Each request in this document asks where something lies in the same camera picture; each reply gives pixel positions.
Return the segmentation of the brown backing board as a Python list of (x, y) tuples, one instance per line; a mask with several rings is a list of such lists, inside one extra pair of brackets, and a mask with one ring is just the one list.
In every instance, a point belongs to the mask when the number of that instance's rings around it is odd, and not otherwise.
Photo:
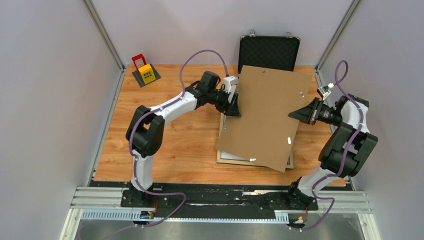
[(287, 168), (299, 121), (289, 113), (305, 106), (307, 73), (245, 65), (238, 90), (240, 117), (226, 117), (217, 149), (279, 172)]

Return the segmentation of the autumn leaves photo print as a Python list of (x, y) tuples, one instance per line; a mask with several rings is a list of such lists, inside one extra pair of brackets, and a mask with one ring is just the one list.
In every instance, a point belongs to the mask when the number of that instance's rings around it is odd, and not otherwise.
[[(242, 157), (224, 152), (224, 151), (218, 151), (217, 152), (217, 163), (222, 164), (235, 164), (235, 165), (246, 165), (246, 166), (255, 166), (255, 164), (252, 164), (248, 159), (244, 159)], [(294, 156), (293, 152), (290, 153), (287, 161), (286, 168), (293, 169), (294, 168)]]

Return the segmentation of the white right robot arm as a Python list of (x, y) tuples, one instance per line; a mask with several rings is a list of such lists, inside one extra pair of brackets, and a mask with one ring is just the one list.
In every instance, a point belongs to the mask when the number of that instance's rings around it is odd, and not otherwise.
[(283, 197), (289, 208), (307, 208), (329, 183), (354, 177), (360, 171), (378, 143), (378, 137), (370, 133), (366, 123), (369, 106), (367, 100), (352, 94), (341, 96), (334, 107), (316, 97), (307, 106), (288, 114), (308, 125), (319, 121), (336, 127), (318, 156), (319, 166), (290, 184)]

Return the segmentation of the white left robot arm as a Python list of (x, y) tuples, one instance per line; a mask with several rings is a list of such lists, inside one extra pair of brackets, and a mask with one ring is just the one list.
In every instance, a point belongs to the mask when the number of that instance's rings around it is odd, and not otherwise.
[(220, 78), (205, 71), (201, 79), (184, 87), (176, 97), (148, 108), (139, 106), (126, 132), (132, 156), (132, 178), (128, 201), (141, 207), (153, 201), (153, 160), (163, 143), (165, 126), (182, 115), (206, 104), (228, 117), (241, 117), (238, 108), (237, 76)]

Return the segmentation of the black poker chip case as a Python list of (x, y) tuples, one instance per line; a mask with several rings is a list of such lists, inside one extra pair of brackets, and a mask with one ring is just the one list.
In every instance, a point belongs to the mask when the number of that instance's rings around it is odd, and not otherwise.
[(294, 71), (301, 39), (297, 36), (242, 35), (239, 41), (237, 73), (244, 66)]

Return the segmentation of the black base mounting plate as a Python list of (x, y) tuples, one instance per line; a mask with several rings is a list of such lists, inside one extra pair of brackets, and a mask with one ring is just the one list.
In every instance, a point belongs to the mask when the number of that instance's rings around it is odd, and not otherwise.
[(174, 218), (204, 219), (271, 219), (274, 212), (316, 211), (314, 201), (303, 209), (294, 209), (286, 205), (284, 196), (287, 185), (246, 185), (246, 184), (199, 184), (156, 182), (147, 206), (129, 202), (129, 187), (122, 191), (120, 201), (124, 208), (151, 208), (156, 217), (165, 217), (172, 211)]

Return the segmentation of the yellow red toy block house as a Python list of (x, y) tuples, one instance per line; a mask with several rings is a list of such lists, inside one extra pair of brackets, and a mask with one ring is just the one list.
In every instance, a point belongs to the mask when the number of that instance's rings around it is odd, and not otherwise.
[(131, 60), (135, 66), (132, 75), (140, 88), (162, 78), (156, 68), (152, 64), (147, 63), (142, 53), (133, 56)]

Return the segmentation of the aluminium front rail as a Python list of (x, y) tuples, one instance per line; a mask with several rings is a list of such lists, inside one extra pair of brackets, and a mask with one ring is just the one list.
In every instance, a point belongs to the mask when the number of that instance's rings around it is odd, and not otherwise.
[(350, 185), (330, 186), (310, 204), (288, 201), (286, 185), (155, 183), (143, 200), (124, 182), (94, 182), (75, 190), (60, 238), (122, 239), (146, 235), (222, 234), (228, 240), (381, 238), (367, 195)]

